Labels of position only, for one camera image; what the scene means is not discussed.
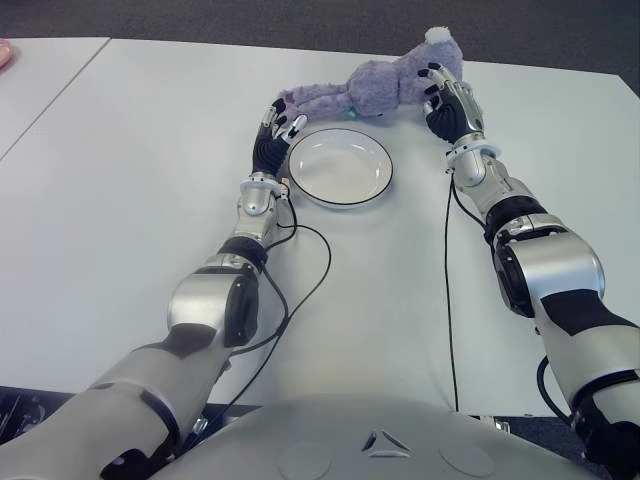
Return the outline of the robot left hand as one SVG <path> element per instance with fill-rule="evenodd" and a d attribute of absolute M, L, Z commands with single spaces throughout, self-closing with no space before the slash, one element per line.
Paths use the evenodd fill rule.
<path fill-rule="evenodd" d="M 265 111 L 253 147 L 253 173 L 277 176 L 291 144 L 306 126 L 306 115 L 289 119 L 285 115 L 286 107 L 285 100 L 278 98 Z"/>

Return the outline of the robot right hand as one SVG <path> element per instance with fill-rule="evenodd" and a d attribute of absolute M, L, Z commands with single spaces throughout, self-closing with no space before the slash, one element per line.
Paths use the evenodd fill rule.
<path fill-rule="evenodd" d="M 423 107 L 432 133 L 450 144 L 467 135 L 484 134 L 483 112 L 468 84 L 435 62 L 420 70 L 418 76 L 431 82 L 424 90 Z"/>

